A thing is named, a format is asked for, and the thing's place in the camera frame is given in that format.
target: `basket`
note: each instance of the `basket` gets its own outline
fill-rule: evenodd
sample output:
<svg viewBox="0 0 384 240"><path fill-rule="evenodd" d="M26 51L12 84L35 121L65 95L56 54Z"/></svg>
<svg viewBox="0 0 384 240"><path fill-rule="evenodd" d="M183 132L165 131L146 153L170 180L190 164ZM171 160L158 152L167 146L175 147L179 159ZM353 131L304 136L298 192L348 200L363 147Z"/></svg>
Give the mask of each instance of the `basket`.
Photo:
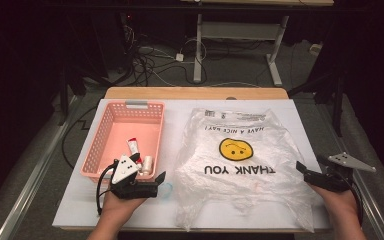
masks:
<svg viewBox="0 0 384 240"><path fill-rule="evenodd" d="M127 140L137 139L142 159L153 158L149 175L138 174L136 179L153 179L163 126L164 103L137 100L114 100L104 106L102 114L95 116L99 125L95 128L92 143L88 149L81 174L98 182L101 173L124 154L131 155Z"/></svg>

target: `yellow smiley face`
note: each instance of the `yellow smiley face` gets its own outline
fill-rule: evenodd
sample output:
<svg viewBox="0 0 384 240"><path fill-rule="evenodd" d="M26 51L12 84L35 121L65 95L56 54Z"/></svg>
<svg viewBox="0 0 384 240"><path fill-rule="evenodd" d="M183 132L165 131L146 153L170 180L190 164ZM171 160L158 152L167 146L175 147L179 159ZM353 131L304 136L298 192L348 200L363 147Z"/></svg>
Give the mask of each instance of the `yellow smiley face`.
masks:
<svg viewBox="0 0 384 240"><path fill-rule="evenodd" d="M231 161L242 161L254 155L254 150L249 143L231 138L221 141L219 151L224 158Z"/></svg>

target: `plastic bag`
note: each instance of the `plastic bag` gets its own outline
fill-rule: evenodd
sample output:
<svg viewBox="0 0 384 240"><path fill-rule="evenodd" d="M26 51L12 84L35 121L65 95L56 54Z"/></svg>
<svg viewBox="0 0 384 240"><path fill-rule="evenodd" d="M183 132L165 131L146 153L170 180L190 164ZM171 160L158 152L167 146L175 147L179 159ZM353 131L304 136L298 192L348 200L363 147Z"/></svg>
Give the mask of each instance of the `plastic bag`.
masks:
<svg viewBox="0 0 384 240"><path fill-rule="evenodd" d="M258 115L193 109L174 174L177 225L189 231L207 200L230 202L243 212L276 201L313 232L314 193L296 161L304 162L270 110Z"/></svg>

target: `human arm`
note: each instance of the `human arm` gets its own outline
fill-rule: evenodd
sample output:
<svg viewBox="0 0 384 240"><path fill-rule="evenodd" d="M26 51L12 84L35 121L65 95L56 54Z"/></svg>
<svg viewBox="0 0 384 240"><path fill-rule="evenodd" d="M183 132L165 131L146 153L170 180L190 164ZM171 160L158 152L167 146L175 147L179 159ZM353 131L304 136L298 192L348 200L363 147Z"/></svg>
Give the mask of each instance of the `human arm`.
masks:
<svg viewBox="0 0 384 240"><path fill-rule="evenodd" d="M335 239L365 240L358 220L357 203L350 190L337 193L310 185L324 200L333 225Z"/></svg>
<svg viewBox="0 0 384 240"><path fill-rule="evenodd" d="M119 199L112 192L105 194L101 217L95 229L89 235L88 240L113 240L121 227L130 219L133 212L145 198L124 200Z"/></svg>

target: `desk leg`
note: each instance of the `desk leg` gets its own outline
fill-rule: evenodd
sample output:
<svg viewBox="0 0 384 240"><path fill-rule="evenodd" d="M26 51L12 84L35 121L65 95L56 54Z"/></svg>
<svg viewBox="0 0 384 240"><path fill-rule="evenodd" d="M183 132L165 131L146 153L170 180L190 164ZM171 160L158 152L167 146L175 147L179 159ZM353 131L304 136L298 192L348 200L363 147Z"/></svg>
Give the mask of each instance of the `desk leg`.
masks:
<svg viewBox="0 0 384 240"><path fill-rule="evenodd" d="M201 82L201 64L202 64L202 53L201 53L201 40L202 40L202 14L198 14L198 22L196 25L196 55L195 55L195 67L193 70L193 81L195 83Z"/></svg>
<svg viewBox="0 0 384 240"><path fill-rule="evenodd" d="M282 23L279 26L279 29L277 31L276 40L274 42L274 50L272 54L267 54L267 64L269 65L270 73L272 75L273 83L277 87L282 86L282 80L279 76L279 71L276 67L276 56L277 52L279 51L280 44L282 43L283 34L285 33L286 24L288 23L289 16L284 16L282 19Z"/></svg>

